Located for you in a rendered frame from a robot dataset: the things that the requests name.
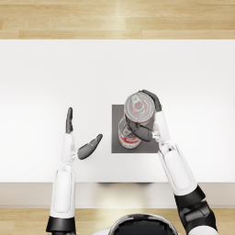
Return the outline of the red can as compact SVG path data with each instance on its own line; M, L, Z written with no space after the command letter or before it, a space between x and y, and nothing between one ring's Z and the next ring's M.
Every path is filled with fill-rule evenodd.
M135 149L140 145L141 139L136 137L129 129L126 119L122 118L118 123L118 140L126 149Z
M124 105L127 118L143 125L148 124L154 112L155 105L152 98L143 92L130 95Z

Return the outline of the dark grey square mat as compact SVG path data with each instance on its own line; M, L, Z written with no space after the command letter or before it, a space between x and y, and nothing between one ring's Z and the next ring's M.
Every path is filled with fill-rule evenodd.
M118 123L124 117L124 106L113 105L112 106L112 153L157 153L159 150L159 144L152 140L150 142L142 141L139 146L134 149L124 148L118 139Z

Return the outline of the dark round robot body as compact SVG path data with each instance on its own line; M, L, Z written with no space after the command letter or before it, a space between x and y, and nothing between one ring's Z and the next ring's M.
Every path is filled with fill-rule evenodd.
M158 215L137 213L123 216L112 227L92 235L181 235L173 224Z

